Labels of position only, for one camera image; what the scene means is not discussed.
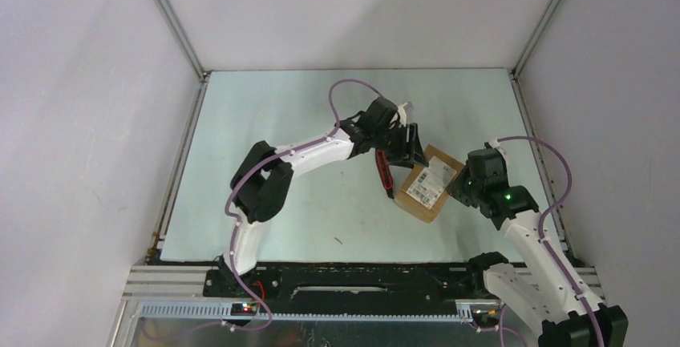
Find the brown cardboard express box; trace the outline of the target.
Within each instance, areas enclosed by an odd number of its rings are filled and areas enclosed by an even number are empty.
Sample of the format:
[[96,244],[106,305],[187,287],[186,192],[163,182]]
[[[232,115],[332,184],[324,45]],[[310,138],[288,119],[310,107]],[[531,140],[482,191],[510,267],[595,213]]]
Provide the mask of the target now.
[[395,204],[413,217],[431,223],[449,195],[447,186],[463,170],[463,163],[430,144],[424,150],[427,167],[414,166],[395,194]]

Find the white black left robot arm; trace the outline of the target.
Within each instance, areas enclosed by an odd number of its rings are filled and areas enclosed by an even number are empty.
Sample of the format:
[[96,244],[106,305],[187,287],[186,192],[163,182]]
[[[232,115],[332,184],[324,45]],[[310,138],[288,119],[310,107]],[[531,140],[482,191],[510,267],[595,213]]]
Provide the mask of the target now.
[[273,147],[255,143],[233,176],[225,214],[235,228],[224,254],[229,269],[222,284],[234,296],[253,286],[261,240],[284,207],[292,181],[317,168],[374,150],[388,167],[426,167],[417,123],[407,120],[408,103],[376,98],[365,111],[338,119],[327,133],[307,142]]

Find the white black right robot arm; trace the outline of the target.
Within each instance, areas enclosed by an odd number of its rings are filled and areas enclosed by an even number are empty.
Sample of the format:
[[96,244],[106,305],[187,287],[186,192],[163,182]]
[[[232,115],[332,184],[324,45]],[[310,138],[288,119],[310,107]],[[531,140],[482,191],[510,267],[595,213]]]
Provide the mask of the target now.
[[499,252],[471,258],[467,289],[476,297],[501,299],[536,335],[540,346],[622,346],[629,320],[608,306],[558,251],[537,202],[527,188],[512,186],[498,147],[471,151],[447,186],[449,196],[477,208],[518,251],[532,283]]

